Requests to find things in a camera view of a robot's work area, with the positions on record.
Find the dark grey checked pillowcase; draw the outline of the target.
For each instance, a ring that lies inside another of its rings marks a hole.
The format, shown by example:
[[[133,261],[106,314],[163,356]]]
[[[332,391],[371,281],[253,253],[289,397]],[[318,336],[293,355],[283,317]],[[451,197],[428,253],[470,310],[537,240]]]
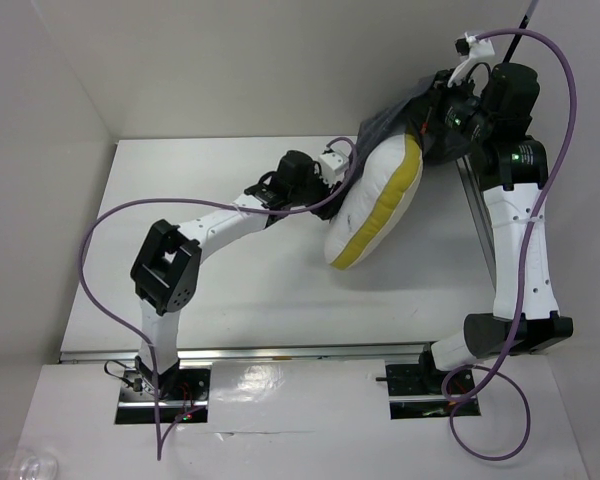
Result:
[[[382,141],[401,133],[415,138],[425,164],[445,164],[470,152],[470,142],[444,126],[439,112],[442,93],[436,86],[445,84],[450,75],[450,70],[442,70],[420,79],[396,104],[360,123],[356,140],[359,169]]]

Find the white pillow yellow edge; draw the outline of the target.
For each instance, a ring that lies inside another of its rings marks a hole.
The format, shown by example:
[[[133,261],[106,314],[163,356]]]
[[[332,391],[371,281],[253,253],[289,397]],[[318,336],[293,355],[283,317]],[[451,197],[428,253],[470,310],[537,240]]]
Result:
[[[330,223],[326,263],[347,270],[379,247],[411,205],[422,173],[422,149],[415,136],[394,135],[377,145]]]

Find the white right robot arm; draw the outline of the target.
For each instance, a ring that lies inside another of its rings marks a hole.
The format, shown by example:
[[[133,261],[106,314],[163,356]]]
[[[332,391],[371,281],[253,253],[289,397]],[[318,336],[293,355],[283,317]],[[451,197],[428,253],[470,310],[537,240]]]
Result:
[[[491,312],[469,314],[462,330],[423,353],[416,379],[440,391],[451,370],[498,356],[545,350],[573,334],[552,290],[545,209],[536,204],[549,180],[544,145],[528,134],[539,96],[536,72],[501,63],[480,95],[470,77],[435,74],[426,93],[434,150],[465,158],[476,177],[491,225],[495,299]]]

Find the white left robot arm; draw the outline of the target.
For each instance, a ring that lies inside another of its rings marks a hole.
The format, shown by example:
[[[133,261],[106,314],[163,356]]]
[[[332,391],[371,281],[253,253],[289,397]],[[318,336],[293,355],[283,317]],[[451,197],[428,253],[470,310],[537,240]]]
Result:
[[[293,208],[318,206],[342,185],[350,158],[328,149],[316,160],[290,150],[277,169],[246,188],[227,210],[171,224],[155,222],[131,269],[142,312],[141,341],[136,368],[143,389],[156,399],[176,390],[180,360],[177,336],[180,312],[193,299],[205,260],[234,241],[260,232]]]

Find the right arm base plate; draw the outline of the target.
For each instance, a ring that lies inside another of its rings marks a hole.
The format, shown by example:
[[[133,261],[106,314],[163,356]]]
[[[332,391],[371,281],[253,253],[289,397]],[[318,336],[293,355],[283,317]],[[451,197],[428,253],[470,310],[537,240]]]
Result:
[[[376,382],[386,386],[392,420],[449,417],[454,404],[442,395],[445,373],[426,371],[420,365],[386,364],[385,373]],[[461,396],[475,387],[469,370],[454,376],[448,384],[450,395]],[[460,406],[458,416],[480,416],[477,400]]]

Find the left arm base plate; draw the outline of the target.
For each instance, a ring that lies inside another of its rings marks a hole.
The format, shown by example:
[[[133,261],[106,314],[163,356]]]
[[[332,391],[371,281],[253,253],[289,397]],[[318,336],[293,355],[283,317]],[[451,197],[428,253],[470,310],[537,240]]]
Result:
[[[117,425],[143,425],[154,422],[154,396],[151,385],[135,370],[125,369],[115,374],[121,381],[115,415]],[[211,368],[185,368],[178,372],[175,385],[160,394],[160,420],[162,424],[181,420],[185,424],[208,421]]]

